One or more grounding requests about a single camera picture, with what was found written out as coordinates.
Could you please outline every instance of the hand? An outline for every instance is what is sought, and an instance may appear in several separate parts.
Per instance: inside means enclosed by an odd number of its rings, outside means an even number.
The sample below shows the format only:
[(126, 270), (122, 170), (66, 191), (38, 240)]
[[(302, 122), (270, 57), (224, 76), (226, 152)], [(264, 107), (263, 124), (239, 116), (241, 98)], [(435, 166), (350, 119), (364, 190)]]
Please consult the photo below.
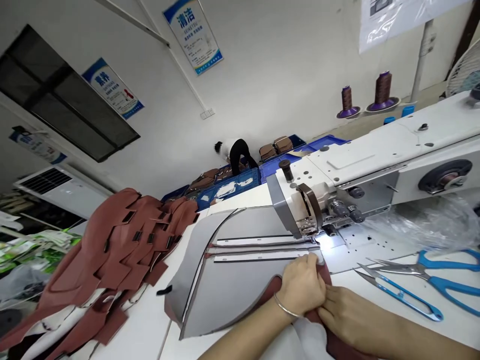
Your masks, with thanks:
[(345, 287), (326, 286), (326, 300), (318, 315), (344, 343), (383, 359), (389, 358), (396, 339), (403, 335), (400, 316)]
[(325, 282), (317, 273), (318, 257), (313, 252), (298, 257), (283, 271), (278, 301), (297, 315), (318, 308), (325, 301)]

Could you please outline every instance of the window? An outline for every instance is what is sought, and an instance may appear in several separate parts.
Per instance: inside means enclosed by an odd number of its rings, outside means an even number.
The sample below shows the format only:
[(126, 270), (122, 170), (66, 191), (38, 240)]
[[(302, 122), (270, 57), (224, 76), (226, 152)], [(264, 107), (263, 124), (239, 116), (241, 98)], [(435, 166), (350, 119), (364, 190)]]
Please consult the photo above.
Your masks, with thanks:
[(140, 138), (29, 25), (0, 58), (0, 91), (99, 163)]

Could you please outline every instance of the person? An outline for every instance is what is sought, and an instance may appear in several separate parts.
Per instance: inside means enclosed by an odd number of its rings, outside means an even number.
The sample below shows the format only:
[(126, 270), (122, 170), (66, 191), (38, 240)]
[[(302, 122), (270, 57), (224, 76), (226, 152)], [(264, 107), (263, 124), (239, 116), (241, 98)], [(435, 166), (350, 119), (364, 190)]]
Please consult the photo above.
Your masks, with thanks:
[(240, 174), (239, 163), (241, 155), (246, 158), (251, 169), (259, 167), (257, 162), (250, 155), (249, 146), (243, 139), (225, 139), (224, 142), (217, 142), (214, 148), (215, 152), (231, 165), (231, 172), (233, 173), (233, 176)]
[[(288, 312), (304, 315), (317, 309), (323, 324), (343, 342), (381, 359), (480, 359), (480, 351), (384, 310), (345, 287), (326, 285), (317, 274), (317, 260), (317, 256), (310, 253), (285, 267), (276, 297)], [(271, 298), (237, 323), (199, 359), (259, 359), (275, 338), (296, 320), (279, 304)], [(300, 321), (308, 320), (301, 318), (296, 323)], [(321, 357), (316, 352), (313, 356), (295, 358), (332, 359), (325, 355)]]

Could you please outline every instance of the worker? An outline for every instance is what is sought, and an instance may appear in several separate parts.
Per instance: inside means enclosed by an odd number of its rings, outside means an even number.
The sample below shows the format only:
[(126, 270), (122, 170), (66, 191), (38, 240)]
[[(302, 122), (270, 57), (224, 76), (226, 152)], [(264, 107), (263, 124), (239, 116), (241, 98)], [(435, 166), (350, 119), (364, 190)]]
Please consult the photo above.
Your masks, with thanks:
[(257, 162), (250, 155), (249, 146), (243, 139), (229, 138), (224, 142), (217, 142), (215, 144), (215, 152), (220, 157), (231, 165), (231, 172), (233, 176), (240, 174), (239, 163), (240, 156), (244, 156), (250, 165), (250, 168), (258, 168)]
[[(268, 300), (236, 324), (199, 360), (257, 360), (267, 348), (262, 359), (287, 359), (289, 352), (294, 352), (295, 359), (330, 360), (332, 357), (325, 350), (325, 329), (290, 314), (303, 316), (312, 309), (316, 309), (323, 324), (344, 343), (374, 357), (480, 359), (480, 351), (388, 312), (347, 288), (326, 285), (317, 274), (317, 260), (311, 252), (287, 265), (281, 289), (276, 293), (278, 303), (274, 298)], [(279, 336), (284, 331), (292, 331), (292, 322), (297, 342), (291, 337)], [(275, 354), (275, 347), (283, 347), (283, 352)]]

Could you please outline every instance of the electrical outlet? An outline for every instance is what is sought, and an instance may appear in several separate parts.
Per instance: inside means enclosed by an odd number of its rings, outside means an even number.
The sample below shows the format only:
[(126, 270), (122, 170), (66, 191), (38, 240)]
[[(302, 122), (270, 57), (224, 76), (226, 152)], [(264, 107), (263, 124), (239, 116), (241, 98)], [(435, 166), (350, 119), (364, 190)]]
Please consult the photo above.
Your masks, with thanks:
[(208, 109), (207, 111), (202, 112), (200, 114), (200, 117), (201, 117), (202, 120), (205, 120), (206, 118), (209, 118), (214, 114), (215, 114), (215, 111), (213, 109)]

